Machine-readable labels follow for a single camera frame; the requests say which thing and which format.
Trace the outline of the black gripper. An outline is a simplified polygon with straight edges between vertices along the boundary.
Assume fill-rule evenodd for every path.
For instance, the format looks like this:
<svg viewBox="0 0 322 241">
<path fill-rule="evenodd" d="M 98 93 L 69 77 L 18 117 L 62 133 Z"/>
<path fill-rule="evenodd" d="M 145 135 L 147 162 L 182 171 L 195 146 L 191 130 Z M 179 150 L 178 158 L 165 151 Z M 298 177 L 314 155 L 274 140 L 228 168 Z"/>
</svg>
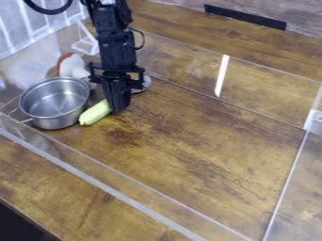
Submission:
<svg viewBox="0 0 322 241">
<path fill-rule="evenodd" d="M 110 70 L 102 67 L 99 63 L 90 62 L 87 67 L 90 68 L 90 82 L 102 84 L 105 97 L 111 106 L 113 111 L 121 111 L 126 109 L 131 103 L 131 89 L 145 90 L 145 68 L 138 65 L 133 65 L 129 69 Z M 131 77 L 126 77 L 126 74 L 137 73 L 139 75 L 138 79 L 133 79 Z M 111 82 L 109 80 L 117 81 L 117 107 L 114 103 L 114 91 Z"/>
</svg>

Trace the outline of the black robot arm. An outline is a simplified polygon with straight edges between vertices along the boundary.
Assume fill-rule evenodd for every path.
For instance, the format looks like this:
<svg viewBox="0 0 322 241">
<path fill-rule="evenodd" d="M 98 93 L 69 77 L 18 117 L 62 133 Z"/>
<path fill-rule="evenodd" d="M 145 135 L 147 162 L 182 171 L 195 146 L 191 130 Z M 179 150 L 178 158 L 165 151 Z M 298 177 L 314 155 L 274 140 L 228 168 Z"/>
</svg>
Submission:
<svg viewBox="0 0 322 241">
<path fill-rule="evenodd" d="M 102 84 L 105 98 L 114 112 L 131 103 L 131 90 L 143 90 L 145 68 L 138 65 L 135 28 L 126 0 L 103 4 L 101 0 L 81 0 L 87 7 L 99 46 L 101 62 L 90 62 L 90 81 Z"/>
</svg>

